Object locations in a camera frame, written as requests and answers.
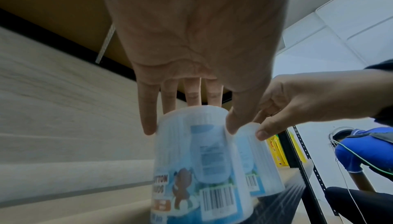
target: brown cartoon animal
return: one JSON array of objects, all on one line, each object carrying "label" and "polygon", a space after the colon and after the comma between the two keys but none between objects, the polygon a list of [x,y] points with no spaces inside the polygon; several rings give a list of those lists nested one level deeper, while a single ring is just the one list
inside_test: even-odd
[{"label": "brown cartoon animal", "polygon": [[175,196],[175,209],[180,209],[180,202],[182,200],[187,200],[188,208],[192,207],[192,202],[190,201],[190,194],[187,188],[192,183],[192,174],[186,168],[175,172],[175,184],[172,187],[173,195]]}]

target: blue shirt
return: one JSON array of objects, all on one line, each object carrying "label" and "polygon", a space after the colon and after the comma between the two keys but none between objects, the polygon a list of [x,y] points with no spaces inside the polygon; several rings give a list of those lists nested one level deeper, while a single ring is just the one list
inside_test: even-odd
[{"label": "blue shirt", "polygon": [[[392,133],[392,127],[378,127],[368,131],[355,129],[352,135],[362,133]],[[393,144],[370,135],[358,138],[345,138],[341,141],[357,155],[380,169],[393,168]],[[336,156],[344,168],[350,173],[362,172],[361,164],[369,166],[343,146],[337,144]]]}]

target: green cable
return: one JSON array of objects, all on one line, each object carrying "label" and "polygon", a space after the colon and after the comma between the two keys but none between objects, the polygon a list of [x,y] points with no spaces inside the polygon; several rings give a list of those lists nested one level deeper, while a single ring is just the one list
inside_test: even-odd
[{"label": "green cable", "polygon": [[351,150],[351,149],[349,149],[348,147],[344,146],[344,145],[341,144],[340,142],[335,141],[335,140],[333,140],[333,141],[334,141],[335,143],[340,144],[341,146],[343,146],[345,149],[347,149],[348,151],[350,151],[351,153],[353,153],[356,157],[360,158],[362,161],[366,162],[368,165],[370,165],[370,166],[373,167],[374,169],[379,170],[380,172],[383,172],[383,173],[386,173],[386,174],[389,174],[389,175],[393,176],[393,173],[386,172],[386,171],[384,171],[384,170],[381,170],[380,168],[375,167],[375,166],[372,165],[370,162],[368,162],[366,159],[364,159],[364,158],[362,158],[361,156],[357,155],[353,150]]}]

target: translucent plastic container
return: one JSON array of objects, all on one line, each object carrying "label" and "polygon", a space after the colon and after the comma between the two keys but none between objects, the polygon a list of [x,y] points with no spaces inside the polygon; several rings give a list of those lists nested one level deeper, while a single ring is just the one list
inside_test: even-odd
[{"label": "translucent plastic container", "polygon": [[247,186],[253,197],[273,195],[285,189],[269,145],[255,137],[258,127],[257,123],[248,123],[235,136]]},{"label": "translucent plastic container", "polygon": [[197,106],[158,122],[151,224],[235,224],[253,212],[228,111]]}]

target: black sleeve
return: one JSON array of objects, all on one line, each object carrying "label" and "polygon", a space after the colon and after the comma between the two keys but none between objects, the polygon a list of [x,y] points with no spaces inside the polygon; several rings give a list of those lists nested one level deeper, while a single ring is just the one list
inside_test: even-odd
[{"label": "black sleeve", "polygon": [[[383,63],[368,66],[366,69],[393,71],[393,59],[387,60]],[[393,127],[393,102],[392,102],[392,106],[382,109],[373,118],[375,118],[376,123]]]}]

